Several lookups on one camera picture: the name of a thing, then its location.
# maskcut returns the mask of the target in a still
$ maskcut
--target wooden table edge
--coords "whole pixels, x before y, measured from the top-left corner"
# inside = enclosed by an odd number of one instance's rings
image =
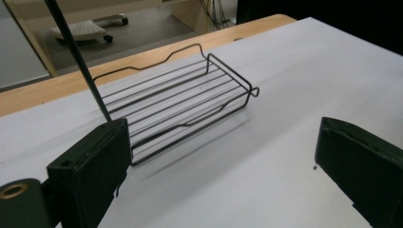
[[[208,50],[224,44],[231,43],[239,38],[253,36],[270,29],[288,25],[296,20],[283,14],[268,16],[256,21],[244,23],[231,28],[226,28],[201,36],[190,38],[164,47],[158,47],[139,54],[124,57],[119,60],[111,61],[105,64],[91,67],[89,69],[92,77],[109,72],[120,67],[145,67],[158,63],[166,58],[174,50],[186,47],[192,44],[201,44],[203,50]],[[183,51],[173,56],[170,61],[180,59],[196,53],[196,48]],[[114,73],[100,80],[99,84],[132,75],[136,71],[123,70]],[[39,83],[18,87],[9,91],[0,93],[0,117],[11,113],[21,111],[37,105],[66,97],[68,95],[81,92],[88,89],[86,82],[80,71],[69,73],[60,77],[51,78]]]

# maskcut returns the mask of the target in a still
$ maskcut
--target black wire rack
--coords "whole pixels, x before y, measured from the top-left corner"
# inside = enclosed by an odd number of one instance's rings
[[[56,1],[45,1],[106,120],[127,118],[133,166],[244,108],[250,96],[259,96],[258,87],[252,87],[214,54],[205,55],[199,44],[178,49],[151,66],[128,66],[92,78]],[[111,86],[97,87],[95,84],[100,78],[121,70],[161,65],[189,48],[200,50],[191,63],[179,61],[175,68],[165,72],[131,77],[130,84],[125,86],[110,83]]]

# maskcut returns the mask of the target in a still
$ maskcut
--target white object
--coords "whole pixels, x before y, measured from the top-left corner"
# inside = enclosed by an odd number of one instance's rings
[[[75,41],[93,40],[107,36],[106,30],[97,26],[92,21],[85,21],[68,25]],[[58,27],[51,28],[51,33],[58,39],[64,39]]]
[[[99,227],[370,228],[323,170],[313,169],[317,134],[328,116],[403,148],[403,57],[313,18],[212,52],[259,86],[259,97],[129,168]],[[88,90],[0,118],[0,185],[44,181],[52,160],[104,122]]]

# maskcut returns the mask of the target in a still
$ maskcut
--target wheel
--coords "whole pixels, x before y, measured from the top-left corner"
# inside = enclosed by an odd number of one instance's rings
[[[124,26],[128,24],[128,19],[127,19],[127,17],[125,17],[124,19],[122,19],[122,24],[124,24]]]
[[[111,35],[106,35],[106,36],[104,36],[104,40],[105,40],[107,43],[112,43],[113,36],[111,36]]]

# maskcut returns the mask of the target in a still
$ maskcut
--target black rod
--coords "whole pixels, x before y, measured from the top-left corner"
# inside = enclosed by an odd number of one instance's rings
[[[77,47],[77,44],[74,41],[73,35],[71,34],[70,29],[68,28],[67,22],[65,17],[63,16],[62,11],[60,10],[59,6],[57,5],[56,0],[45,0],[52,14],[54,20],[56,21],[57,26],[59,27],[60,31],[62,32],[65,41],[67,42],[68,49],[70,50],[71,54],[74,57],[75,62],[77,63],[78,67],[80,68],[81,72],[83,73],[84,79],[86,80],[86,84],[91,90],[92,95],[95,98],[98,106],[100,107],[102,113],[104,114],[106,120],[111,122],[112,119],[110,118],[109,113],[107,112],[106,106],[104,101],[102,100],[101,94],[98,91],[97,86],[95,85],[91,74],[89,73],[88,67],[86,66],[86,62],[83,59],[83,56],[80,53],[80,50]]]

